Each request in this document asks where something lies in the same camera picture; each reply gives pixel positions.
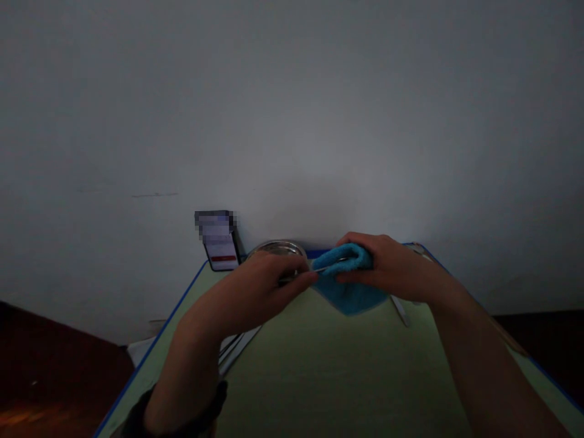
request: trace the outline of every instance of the utensil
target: utensil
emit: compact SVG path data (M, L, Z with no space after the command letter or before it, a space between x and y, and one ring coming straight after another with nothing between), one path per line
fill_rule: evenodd
M409 327L409 317L408 315L406 315L406 311L404 310L402 303L400 303L397 297L394 297L393 295L390 295L389 297L391 298L391 301L394 302L395 309L397 310L397 313L400 314L400 318L401 321L403 322L403 325Z
M332 265L334 265L334 264L336 264L336 263L338 263L338 262L344 262L345 260L348 260L348 259L350 259L350 258L351 258L351 257L341 257L340 259L338 259L338 260L337 260L335 263L333 263ZM327 269L329 269L329 268L330 268L332 265L325 266L324 268L318 268L318 269L314 269L314 270L311 270L311 272L321 273L321 272L323 272L323 271L326 271ZM290 283L292 280L294 280L294 279L295 279L297 276L299 276L300 274L301 274L301 273L296 273L296 274L294 274L293 276L290 276L290 277L285 277L285 278L279 279L279 280L278 280L278 286L280 286L280 287L281 287L281 286L283 286L283 285L285 285L285 284L288 284L288 283Z

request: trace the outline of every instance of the person's right hand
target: person's right hand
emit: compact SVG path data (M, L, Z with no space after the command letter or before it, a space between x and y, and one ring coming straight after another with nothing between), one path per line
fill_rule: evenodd
M337 246L356 243L373 256L373 269L338 274L339 283L361 283L409 301L438 304L448 290L461 284L437 263L430 262L387 235L347 233Z

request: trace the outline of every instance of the blue table edge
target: blue table edge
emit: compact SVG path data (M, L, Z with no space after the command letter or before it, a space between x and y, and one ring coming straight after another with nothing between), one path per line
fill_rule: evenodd
M445 267L444 265L442 265L438 259L436 257L434 257L432 255L432 253L428 250L428 248L426 248L425 246L423 246L421 243L419 242L407 242L407 243L402 243L403 245L418 245L421 246L424 251L426 251L446 272L450 273ZM321 255L323 255L325 252L328 252L329 249L314 249L311 251L307 251L306 252L306 256L309 260L311 259L317 259L318 257L320 257ZM120 393L120 395L117 396L116 401L114 401L114 404L111 406L111 408L109 409L108 413L106 414L106 416L103 418L102 422L100 423L99 427L97 428L96 433L93 435L93 438L97 438L97 436L102 432L103 428L105 427L105 425L108 423L110 417L112 416L112 414L114 413L114 411L117 408L117 405L120 403L120 400L122 399L123 395L126 393L127 389L130 387L130 385L132 384L132 382L134 381L134 378L136 377L136 375L138 374L138 372L140 371L140 368L142 367L142 364L146 361L146 359L148 358L148 356L150 355L150 352L152 351L152 348L154 348L154 346L156 345L156 343L158 342L158 339L160 338L160 336L162 335L162 333L164 332L164 330L166 329L166 326L168 325L168 323L170 322L170 320L172 319L172 317L175 315L177 309L180 307L180 305L182 304L183 300L185 299L185 297L187 296L187 293L189 293L190 288L192 288L193 284L195 283L196 279L198 278L199 274L201 274L203 268L205 267L205 265L207 264L208 260L205 260L204 263L201 265L201 268L199 269L199 271L196 273L195 278L193 278L193 281L191 281L189 287L187 287L186 291L184 292L184 294L182 294L181 299L178 301L177 305L175 306L174 310L171 312L170 316L167 318L166 322L164 323L164 325L162 326L162 329L160 330L160 332L158 332L158 335L156 335L156 339L154 340L154 342L152 343L152 345L150 346L150 348L148 348L148 351L146 352L146 354L144 355L144 357L142 358L142 360L140 361L140 363L138 364L138 366L136 367L136 369L134 370L134 372L132 373L132 375L130 376L130 378L128 379L128 381L126 382L126 385L123 387L122 392ZM534 366L545 376L547 377L547 379L562 393L562 395L564 397L566 397L566 399L568 399L568 401L570 403L572 403L572 405L582 414L584 415L584 409L582 409L580 407L580 405L578 403L576 403L576 401L566 392L564 391L564 389L541 367L541 365L539 365L531 356L528 357L528 359L531 361L532 364L534 364Z

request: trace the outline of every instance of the stainless steel bowl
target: stainless steel bowl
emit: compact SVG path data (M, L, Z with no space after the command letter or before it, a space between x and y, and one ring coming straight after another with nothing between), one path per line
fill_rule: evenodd
M270 240L269 242L262 243L252 249L247 258L250 258L258 251L266 251L278 256L302 256L308 262L304 248L289 240Z

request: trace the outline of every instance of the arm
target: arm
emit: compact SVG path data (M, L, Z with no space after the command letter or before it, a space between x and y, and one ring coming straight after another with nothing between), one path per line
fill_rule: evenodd
M177 326L146 407L148 432L175 432L205 410L215 397L222 340L270 320L318 278L304 272L278 288L278 279L295 270L308 270L302 257L258 252L193 304Z
M477 436L568 436L507 351L488 314L455 278L388 236L348 233L338 245L347 242L371 252L374 268L340 274L337 281L364 283L428 303Z

